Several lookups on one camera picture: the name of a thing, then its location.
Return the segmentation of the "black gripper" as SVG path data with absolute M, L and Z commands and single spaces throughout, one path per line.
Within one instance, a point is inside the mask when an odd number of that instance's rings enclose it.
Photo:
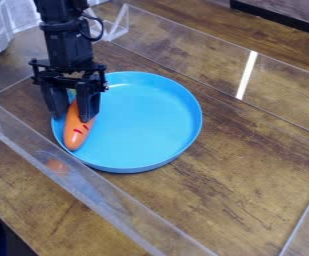
M 68 89 L 77 89 L 80 119 L 88 123 L 100 113 L 106 91 L 106 66 L 94 61 L 93 43 L 84 36 L 48 36 L 48 59 L 33 58 L 33 80 L 41 85 L 48 109 L 60 119 L 69 109 Z

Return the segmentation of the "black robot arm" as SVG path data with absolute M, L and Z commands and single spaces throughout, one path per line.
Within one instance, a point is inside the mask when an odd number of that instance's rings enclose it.
M 69 111 L 68 90 L 77 91 L 80 119 L 88 123 L 100 113 L 101 93 L 108 90 L 106 66 L 94 61 L 93 43 L 104 37 L 105 25 L 85 13 L 88 0 L 34 0 L 41 14 L 49 58 L 33 58 L 33 81 L 56 119 Z

